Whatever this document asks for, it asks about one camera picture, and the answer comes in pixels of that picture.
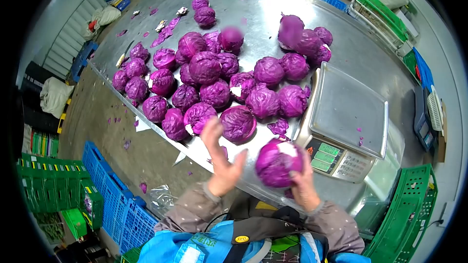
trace metal wall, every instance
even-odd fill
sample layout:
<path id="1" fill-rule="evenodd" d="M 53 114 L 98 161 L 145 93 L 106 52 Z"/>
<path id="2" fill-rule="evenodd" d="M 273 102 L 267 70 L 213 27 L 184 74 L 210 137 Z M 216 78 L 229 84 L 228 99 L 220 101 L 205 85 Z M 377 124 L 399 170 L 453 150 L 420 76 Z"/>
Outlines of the metal wall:
<path id="1" fill-rule="evenodd" d="M 81 36 L 84 26 L 91 21 L 97 9 L 107 6 L 104 0 L 83 0 L 67 20 L 55 38 L 45 57 L 42 67 L 65 79 L 76 57 L 85 43 Z"/>

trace person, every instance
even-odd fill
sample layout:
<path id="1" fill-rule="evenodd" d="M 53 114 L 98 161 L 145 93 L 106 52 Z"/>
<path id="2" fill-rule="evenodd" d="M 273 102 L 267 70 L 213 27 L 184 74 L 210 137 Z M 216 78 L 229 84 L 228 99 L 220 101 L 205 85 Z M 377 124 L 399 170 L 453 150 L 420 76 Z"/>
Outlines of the person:
<path id="1" fill-rule="evenodd" d="M 247 157 L 242 151 L 231 164 L 219 138 L 223 127 L 210 119 L 201 134 L 212 158 L 214 174 L 187 190 L 155 226 L 155 236 L 138 263 L 369 263 L 361 252 L 364 241 L 356 222 L 313 187 L 310 156 L 304 154 L 301 173 L 291 172 L 291 188 L 306 219 L 290 207 L 274 208 L 248 194 L 237 197 L 226 218 L 207 230 L 221 213 L 221 197 L 240 179 Z"/>

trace purple cabbage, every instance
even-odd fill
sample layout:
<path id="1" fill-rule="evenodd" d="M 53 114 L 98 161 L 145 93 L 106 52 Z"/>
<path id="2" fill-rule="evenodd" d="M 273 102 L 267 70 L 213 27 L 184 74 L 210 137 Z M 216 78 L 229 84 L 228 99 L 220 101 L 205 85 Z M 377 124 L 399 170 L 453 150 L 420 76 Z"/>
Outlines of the purple cabbage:
<path id="1" fill-rule="evenodd" d="M 190 60 L 189 72 L 192 79 L 202 85 L 214 83 L 221 74 L 221 63 L 213 52 L 202 51 Z"/>
<path id="2" fill-rule="evenodd" d="M 301 36 L 304 22 L 295 15 L 284 15 L 279 20 L 278 42 L 281 48 L 293 50 L 291 47 Z"/>
<path id="3" fill-rule="evenodd" d="M 148 84 L 138 76 L 132 77 L 125 85 L 125 92 L 132 100 L 143 100 L 148 94 Z"/>
<path id="4" fill-rule="evenodd" d="M 153 55 L 153 66 L 158 69 L 169 69 L 174 71 L 176 68 L 176 52 L 172 49 L 159 49 Z"/>
<path id="5" fill-rule="evenodd" d="M 219 117 L 223 125 L 223 137 L 232 143 L 245 143 L 257 127 L 257 120 L 246 106 L 226 109 Z"/>
<path id="6" fill-rule="evenodd" d="M 315 57 L 319 52 L 322 40 L 316 32 L 311 29 L 304 29 L 300 38 L 291 46 L 297 53 L 307 57 Z"/>
<path id="7" fill-rule="evenodd" d="M 194 104 L 200 102 L 200 96 L 196 89 L 190 85 L 181 85 L 172 95 L 172 105 L 182 112 L 187 111 Z"/>
<path id="8" fill-rule="evenodd" d="M 331 32 L 329 30 L 327 30 L 323 26 L 317 26 L 313 30 L 317 33 L 322 42 L 331 46 L 331 43 L 333 42 L 333 36 L 331 35 Z"/>
<path id="9" fill-rule="evenodd" d="M 218 42 L 219 32 L 209 32 L 203 35 L 203 38 L 206 41 L 206 50 L 219 54 L 221 53 L 221 44 Z"/>
<path id="10" fill-rule="evenodd" d="M 302 172 L 302 151 L 294 143 L 273 138 L 258 153 L 255 172 L 263 184 L 273 188 L 292 185 L 289 172 Z"/>
<path id="11" fill-rule="evenodd" d="M 131 50 L 130 50 L 130 59 L 140 58 L 146 62 L 149 57 L 148 49 L 145 49 L 141 42 L 138 42 Z"/>
<path id="12" fill-rule="evenodd" d="M 275 116 L 279 110 L 279 99 L 276 92 L 269 90 L 266 84 L 260 83 L 250 91 L 245 105 L 256 117 L 264 119 Z"/>
<path id="13" fill-rule="evenodd" d="M 192 0 L 192 8 L 196 11 L 202 7 L 209 7 L 210 2 L 208 0 Z"/>
<path id="14" fill-rule="evenodd" d="M 278 91 L 279 114 L 286 118 L 301 116 L 307 108 L 310 88 L 304 90 L 299 85 L 288 85 Z"/>
<path id="15" fill-rule="evenodd" d="M 229 97 L 229 85 L 220 78 L 213 84 L 202 85 L 200 88 L 202 102 L 210 104 L 215 109 L 226 106 L 229 102 Z"/>
<path id="16" fill-rule="evenodd" d="M 189 136 L 184 126 L 184 114 L 178 108 L 167 110 L 162 120 L 162 130 L 171 140 L 180 141 Z"/>
<path id="17" fill-rule="evenodd" d="M 235 73 L 239 72 L 239 61 L 237 56 L 231 53 L 219 53 L 219 63 L 221 63 L 221 77 L 230 79 Z"/>
<path id="18" fill-rule="evenodd" d="M 185 112 L 185 130 L 187 130 L 190 135 L 202 133 L 205 123 L 212 116 L 217 116 L 217 114 L 216 110 L 211 105 L 207 103 L 196 103 Z"/>
<path id="19" fill-rule="evenodd" d="M 244 43 L 244 35 L 234 26 L 228 26 L 218 35 L 218 42 L 225 52 L 238 54 Z"/>
<path id="20" fill-rule="evenodd" d="M 210 7 L 200 7 L 199 9 L 195 10 L 193 19 L 199 26 L 208 28 L 215 24 L 216 12 L 213 8 Z"/>
<path id="21" fill-rule="evenodd" d="M 134 58 L 128 62 L 125 72 L 129 78 L 142 77 L 147 71 L 144 60 L 141 58 Z"/>
<path id="22" fill-rule="evenodd" d="M 319 53 L 317 53 L 317 55 L 314 58 L 307 58 L 307 60 L 310 61 L 310 64 L 313 66 L 320 66 L 322 64 L 322 61 L 328 62 L 330 61 L 330 58 L 331 50 L 327 44 L 323 44 L 319 49 Z"/>
<path id="23" fill-rule="evenodd" d="M 169 69 L 159 69 L 151 73 L 148 81 L 150 91 L 159 96 L 166 96 L 172 90 L 176 79 Z"/>
<path id="24" fill-rule="evenodd" d="M 189 63 L 192 57 L 198 53 L 206 51 L 206 41 L 198 32 L 188 32 L 179 40 L 175 60 L 180 65 Z"/>
<path id="25" fill-rule="evenodd" d="M 186 85 L 198 85 L 189 72 L 189 64 L 186 63 L 180 67 L 180 80 Z"/>
<path id="26" fill-rule="evenodd" d="M 240 102 L 245 102 L 250 91 L 255 87 L 256 81 L 253 72 L 239 72 L 231 77 L 229 90 L 231 95 Z"/>
<path id="27" fill-rule="evenodd" d="M 167 112 L 167 101 L 161 96 L 150 96 L 143 102 L 143 114 L 154 123 L 161 123 Z"/>
<path id="28" fill-rule="evenodd" d="M 123 91 L 125 90 L 125 85 L 127 84 L 128 80 L 129 78 L 125 71 L 118 70 L 112 78 L 112 86 L 118 91 Z"/>
<path id="29" fill-rule="evenodd" d="M 284 69 L 274 57 L 263 57 L 255 63 L 254 77 L 257 83 L 277 85 L 284 77 Z"/>
<path id="30" fill-rule="evenodd" d="M 292 81 L 302 80 L 310 69 L 304 56 L 297 53 L 286 53 L 279 64 L 283 67 L 286 78 Z"/>

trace scale weighing pan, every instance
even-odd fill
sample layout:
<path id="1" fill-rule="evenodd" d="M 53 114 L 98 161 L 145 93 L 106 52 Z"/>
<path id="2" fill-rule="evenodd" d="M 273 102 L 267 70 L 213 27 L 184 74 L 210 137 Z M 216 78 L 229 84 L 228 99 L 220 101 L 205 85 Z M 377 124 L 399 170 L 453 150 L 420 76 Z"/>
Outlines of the scale weighing pan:
<path id="1" fill-rule="evenodd" d="M 327 62 L 312 76 L 310 99 L 294 142 L 307 149 L 315 172 L 363 182 L 375 159 L 385 158 L 388 101 Z"/>

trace sleeve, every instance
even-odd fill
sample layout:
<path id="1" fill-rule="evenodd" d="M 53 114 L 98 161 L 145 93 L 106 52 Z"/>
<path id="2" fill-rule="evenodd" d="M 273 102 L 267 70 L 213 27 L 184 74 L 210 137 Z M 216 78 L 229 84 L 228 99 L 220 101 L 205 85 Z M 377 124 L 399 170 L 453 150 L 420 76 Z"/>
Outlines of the sleeve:
<path id="1" fill-rule="evenodd" d="M 306 228 L 327 237 L 329 254 L 355 253 L 364 250 L 364 241 L 359 237 L 358 225 L 343 209 L 330 201 L 324 201 L 307 214 Z"/>
<path id="2" fill-rule="evenodd" d="M 216 215 L 221 214 L 221 198 L 208 190 L 206 182 L 185 191 L 164 219 L 155 225 L 155 232 L 202 232 Z"/>

